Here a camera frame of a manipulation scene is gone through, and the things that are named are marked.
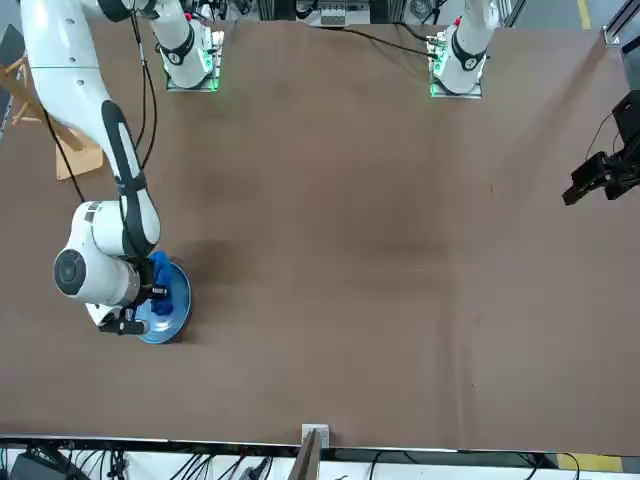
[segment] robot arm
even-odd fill
[[[435,72],[445,89],[464,95],[478,83],[489,41],[499,23],[495,0],[465,0],[460,24],[445,32],[446,52]]]
[[[21,2],[29,64],[44,108],[102,148],[116,182],[117,200],[85,202],[77,208],[67,245],[54,263],[57,287],[86,303],[99,326],[153,296],[145,258],[160,236],[160,221],[129,127],[107,93],[85,17],[93,13],[111,21],[128,18],[132,12],[123,1]],[[172,59],[165,67],[172,79],[183,86],[197,85],[207,72],[179,1],[137,3],[153,19],[163,56]],[[143,333],[140,322],[130,323],[131,331],[120,333]]]

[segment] cable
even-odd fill
[[[191,480],[193,479],[197,479],[200,474],[204,471],[204,468],[209,465],[209,462],[211,462],[211,460],[213,460],[213,455],[209,455],[207,458],[205,458],[202,462],[200,462],[200,464],[193,470],[193,472],[191,472],[189,474],[188,477],[183,477],[185,480]]]
[[[614,155],[616,153],[616,140],[618,139],[618,137],[620,137],[620,132],[616,133],[616,136],[613,137],[613,143],[611,144],[611,153],[613,153]]]
[[[417,461],[415,458],[413,458],[413,457],[412,457],[411,455],[409,455],[407,452],[402,452],[402,454],[403,454],[405,457],[407,457],[407,458],[411,461],[411,463],[415,463],[416,465],[419,465],[419,464],[420,464],[420,462],[419,462],[419,461]]]
[[[566,455],[567,457],[573,458],[573,461],[576,462],[576,480],[580,480],[580,464],[578,463],[578,459],[571,453],[562,453],[561,455]]]
[[[107,456],[107,451],[105,450],[102,453],[102,457],[100,458],[100,476],[98,477],[100,480],[102,480],[102,467],[104,467],[104,457]]]
[[[376,463],[378,463],[378,459],[380,458],[380,455],[382,455],[383,452],[378,452],[376,453],[376,456],[373,457],[373,462],[371,462],[371,470],[369,471],[369,480],[373,480],[373,471],[376,468]]]
[[[142,140],[142,135],[144,134],[146,127],[146,109],[147,109],[147,101],[146,101],[146,84],[149,82],[149,89],[151,90],[151,99],[153,102],[153,126],[151,130],[151,140],[149,141],[149,147],[147,148],[147,153],[144,156],[144,160],[142,162],[142,166],[140,167],[144,170],[144,167],[147,165],[147,161],[149,160],[149,156],[151,155],[151,151],[153,150],[153,145],[156,140],[156,133],[158,129],[158,103],[156,99],[156,90],[153,86],[153,80],[151,78],[151,71],[149,70],[149,64],[147,59],[144,56],[144,49],[142,48],[142,37],[140,36],[140,26],[138,25],[138,17],[135,15],[135,0],[132,7],[132,15],[131,15],[131,27],[133,28],[133,34],[135,36],[136,42],[138,44],[138,48],[140,50],[140,61],[142,63],[142,127],[140,129],[140,133],[138,135],[138,139],[136,140],[136,149]]]
[[[196,460],[197,456],[198,456],[198,455],[197,455],[197,454],[195,454],[195,453],[194,453],[193,455],[191,455],[191,458],[190,458],[189,460],[187,460],[187,461],[182,465],[182,467],[180,467],[180,469],[179,469],[176,473],[174,473],[174,474],[173,474],[173,476],[172,476],[169,480],[175,480],[176,478],[178,478],[178,475],[180,475],[180,474],[182,473],[182,471],[183,471],[185,468],[187,468],[187,465],[191,464],[191,462],[193,462],[194,460],[195,460],[195,461],[197,461],[197,460]]]
[[[389,45],[390,47],[398,48],[406,52],[415,53],[417,55],[422,55],[428,58],[438,58],[438,56],[434,53],[429,53],[429,52],[424,52],[422,50],[416,50],[414,48],[404,47],[402,45],[398,45],[397,43],[389,42],[382,38],[374,37],[373,35],[369,35],[368,33],[360,32],[358,30],[352,30],[350,28],[335,28],[335,27],[315,27],[315,28],[319,28],[322,30],[333,30],[336,32],[353,33],[354,35],[360,35],[361,37],[368,38],[369,40],[373,40],[374,42],[383,43],[385,45]]]
[[[201,459],[201,458],[202,458],[202,454],[201,454],[201,453],[198,453],[198,454],[196,455],[196,459],[195,459],[195,461],[194,461],[191,465],[189,465],[189,468],[187,468],[187,469],[185,470],[184,474],[183,474],[183,475],[182,475],[182,477],[181,477],[181,480],[186,480],[187,478],[191,478],[191,475],[193,474],[193,472],[191,471],[191,469],[192,469],[192,468],[194,468],[194,467],[196,467],[196,463],[198,463],[198,462],[200,461],[200,459]]]
[[[531,473],[525,480],[531,480],[533,476],[536,474],[536,472],[538,471],[538,468],[540,468],[540,465],[542,465],[542,460],[536,463],[535,467],[533,467],[533,470],[531,470]]]
[[[211,462],[207,462],[207,466],[204,469],[204,480],[207,480],[207,478],[209,478],[209,465],[211,464]]]
[[[98,453],[99,450],[94,450],[93,452],[91,452],[89,455],[87,455],[87,458],[85,458],[82,463],[80,464],[80,466],[78,467],[78,470],[82,471],[82,469],[84,468],[84,466],[87,464],[87,462],[89,461],[89,459],[91,459],[91,457],[93,457],[96,453]]]
[[[425,37],[423,35],[420,35],[418,32],[416,32],[413,28],[411,28],[405,22],[394,22],[393,24],[394,25],[398,25],[398,26],[404,28],[405,30],[407,30],[411,34],[411,36],[413,38],[416,38],[416,39],[418,39],[418,40],[420,40],[422,42],[425,42],[425,43],[429,42],[429,39],[427,37]]]
[[[529,465],[530,467],[535,467],[536,463],[533,462],[529,457],[523,455],[522,453],[517,453],[516,455],[518,455],[523,461],[525,461],[527,463],[527,465]]]
[[[144,130],[147,124],[147,76],[145,74],[144,66],[146,64],[146,59],[144,58],[144,53],[142,50],[142,41],[140,39],[140,31],[138,30],[138,22],[134,20],[136,17],[135,12],[131,15],[131,28],[133,28],[133,35],[136,38],[136,43],[138,44],[138,48],[140,50],[140,56],[142,57],[140,61],[142,62],[142,126],[140,127],[140,133],[138,134],[138,138],[136,139],[136,150],[142,141],[142,137],[144,136]]]
[[[88,477],[90,477],[90,476],[91,476],[91,474],[93,473],[93,470],[98,466],[98,462],[100,462],[100,459],[103,459],[103,460],[104,460],[104,456],[105,456],[106,454],[107,454],[107,451],[106,451],[106,450],[103,450],[103,451],[102,451],[102,455],[100,455],[100,456],[96,459],[96,461],[95,461],[95,462],[94,462],[94,464],[93,464],[93,467],[91,467],[91,470],[89,470],[89,473],[87,474],[87,476],[88,476]]]
[[[613,112],[611,112],[609,115],[604,117],[604,120],[602,120],[602,122],[600,122],[600,126],[598,127],[598,131],[596,132],[595,136],[593,137],[593,140],[591,140],[591,144],[589,145],[589,148],[587,150],[587,154],[584,156],[584,161],[585,162],[589,159],[589,153],[591,153],[591,147],[593,147],[593,144],[596,143],[596,139],[598,138],[598,135],[600,135],[600,130],[602,130],[602,126],[604,125],[604,122],[606,122],[609,118],[611,118],[611,115],[613,115]]]
[[[73,447],[69,450],[69,458],[67,458],[67,466],[64,469],[64,473],[69,473],[69,467],[71,466],[71,460],[73,459]]]
[[[269,478],[269,474],[271,473],[271,467],[273,466],[273,461],[274,460],[275,459],[273,457],[271,457],[271,461],[269,462],[269,466],[267,467],[267,473],[264,474],[264,480],[267,480]]]
[[[153,102],[153,126],[151,127],[151,140],[149,141],[149,148],[147,149],[147,153],[144,156],[144,161],[142,162],[142,170],[147,166],[147,162],[149,161],[149,156],[151,155],[151,151],[153,150],[153,144],[156,141],[156,132],[158,130],[158,103],[156,100],[156,90],[153,88],[153,80],[151,80],[151,72],[149,72],[149,66],[145,62],[144,65],[145,72],[147,73],[147,79],[149,80],[149,89],[151,90],[151,100]]]
[[[233,474],[236,473],[236,470],[240,466],[240,463],[242,463],[242,460],[244,460],[244,457],[240,457],[236,463],[227,468],[224,473],[220,475],[216,480],[222,480],[229,472],[231,472],[231,475],[229,475],[229,480],[231,480]]]
[[[58,140],[58,136],[56,135],[56,132],[53,131],[53,125],[51,125],[51,119],[49,118],[49,114],[44,109],[44,107],[42,108],[42,112],[44,113],[44,119],[47,121],[47,127],[49,127],[49,132],[51,133],[51,136],[53,137],[53,139],[56,142],[56,145],[58,146],[58,150],[60,151],[60,155],[62,155],[64,164],[67,166],[67,170],[69,170],[69,176],[71,177],[73,186],[75,187],[76,193],[80,198],[80,203],[84,203],[85,202],[84,195],[82,194],[82,190],[80,190],[80,186],[78,185],[78,180],[76,180],[76,176],[73,174],[73,170],[71,170],[71,165],[69,164],[69,159],[67,158],[67,154],[64,153],[64,149],[62,148],[62,145],[60,145],[60,140]]]
[[[429,13],[427,13],[427,16],[422,19],[422,22],[420,22],[420,25],[424,25],[427,22],[427,20],[429,20],[431,15],[433,15],[433,24],[434,25],[437,24],[438,20],[440,19],[440,13],[441,13],[440,9],[445,3],[447,3],[447,1],[448,0],[436,0],[436,6],[433,7]]]

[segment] brown mat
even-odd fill
[[[129,25],[95,40],[137,132]],[[0,144],[0,431],[295,443],[310,422],[342,446],[636,454],[640,192],[561,199],[626,91],[600,34],[497,32],[482,101],[430,100],[424,59],[347,33],[228,40],[218,94],[159,92],[182,344],[100,334],[56,291],[75,193],[41,126]],[[80,182],[113,197],[106,170]]]

